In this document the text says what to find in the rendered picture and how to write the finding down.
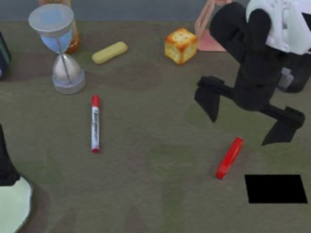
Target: gray wall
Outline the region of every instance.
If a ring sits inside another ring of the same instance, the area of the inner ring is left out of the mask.
[[[77,20],[195,20],[206,0],[72,0]],[[248,0],[237,0],[246,5]],[[37,0],[0,0],[0,20],[27,20]]]

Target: hourglass base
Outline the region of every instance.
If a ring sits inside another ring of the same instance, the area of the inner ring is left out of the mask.
[[[79,92],[86,84],[85,73],[81,69],[80,74],[71,83],[64,83],[53,76],[55,89],[63,95],[72,95]]]

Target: red marker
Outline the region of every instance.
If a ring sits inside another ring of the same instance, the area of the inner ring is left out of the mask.
[[[242,149],[243,146],[243,139],[237,137],[234,142],[232,143],[229,151],[225,155],[224,159],[220,163],[216,177],[218,179],[222,179],[225,177],[227,172],[229,171],[231,165],[233,164],[234,160],[237,158],[239,155],[240,150]]]
[[[99,96],[92,96],[92,127],[91,127],[91,138],[92,138],[92,152],[99,152]]]

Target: dry erase marker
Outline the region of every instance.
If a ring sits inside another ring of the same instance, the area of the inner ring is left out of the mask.
[[[92,152],[99,152],[99,96],[92,96]]]

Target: amber jar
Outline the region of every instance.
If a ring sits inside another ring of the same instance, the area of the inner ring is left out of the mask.
[[[64,4],[70,8],[71,8],[71,1],[72,0],[38,0],[40,5],[58,3],[58,4]],[[71,43],[66,53],[73,53],[77,51],[79,47],[80,47],[80,35],[79,35],[78,29],[76,26],[76,21],[74,20],[73,26],[72,26],[72,39],[71,39]]]

